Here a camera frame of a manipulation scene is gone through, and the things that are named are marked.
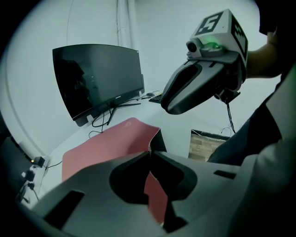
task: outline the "computer mouse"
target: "computer mouse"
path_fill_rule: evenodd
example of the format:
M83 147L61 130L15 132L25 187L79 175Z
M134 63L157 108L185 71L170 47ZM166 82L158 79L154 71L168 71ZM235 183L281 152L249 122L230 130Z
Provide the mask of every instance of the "computer mouse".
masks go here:
M149 92L149 93L147 93L146 95L149 96L149 97L153 97L153 96L155 96L155 94L152 93L152 92Z

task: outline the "black rectangular slot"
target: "black rectangular slot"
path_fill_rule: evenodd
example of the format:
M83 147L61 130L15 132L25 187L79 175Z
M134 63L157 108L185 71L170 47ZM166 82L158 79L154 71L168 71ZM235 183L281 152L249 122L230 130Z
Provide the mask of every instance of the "black rectangular slot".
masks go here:
M60 230L83 196L84 193L72 190L50 211L44 220Z
M222 171L222 170L216 170L214 172L215 175L224 177L224 178L228 178L228 179L234 179L236 174L235 173L230 173L230 172L226 172L226 171Z

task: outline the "pink desk mat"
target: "pink desk mat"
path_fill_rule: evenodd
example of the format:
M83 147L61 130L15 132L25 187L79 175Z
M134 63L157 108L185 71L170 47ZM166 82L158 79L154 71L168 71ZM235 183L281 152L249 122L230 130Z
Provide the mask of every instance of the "pink desk mat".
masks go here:
M158 127L129 118L108 128L83 144L67 151L63 156L62 180L70 178L79 170L121 156L149 151L150 142L158 133ZM159 182L149 174L144 193L149 196L149 210L158 223L164 222L167 195Z

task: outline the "computer monitor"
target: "computer monitor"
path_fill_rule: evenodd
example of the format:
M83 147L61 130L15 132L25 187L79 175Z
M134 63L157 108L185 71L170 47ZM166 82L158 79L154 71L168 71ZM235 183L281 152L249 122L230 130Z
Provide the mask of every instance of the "computer monitor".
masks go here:
M144 92L139 52L105 44L53 49L61 96L78 126L87 116L106 111Z

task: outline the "white desk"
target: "white desk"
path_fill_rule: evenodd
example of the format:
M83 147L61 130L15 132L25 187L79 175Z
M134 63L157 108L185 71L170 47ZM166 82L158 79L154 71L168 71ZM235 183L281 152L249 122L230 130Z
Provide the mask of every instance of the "white desk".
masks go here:
M126 119L135 117L146 124L160 127L166 149L169 153L188 157L191 138L191 116L189 113L170 115L161 108L160 104L149 102L148 99L139 100L138 102L132 100L129 103L141 103L141 105L118 108L109 126L105 125L103 130L117 125ZM109 119L109 116L109 112L105 112L105 122ZM100 125L102 122L103 118L100 118L94 125ZM89 123L64 141L50 154L51 161L49 166L60 162L66 151L88 140L88 133L92 130L101 131L101 127L93 128L91 123ZM97 135L95 132L90 134L91 137L95 135ZM43 177L38 196L41 198L61 182L62 164L49 168Z

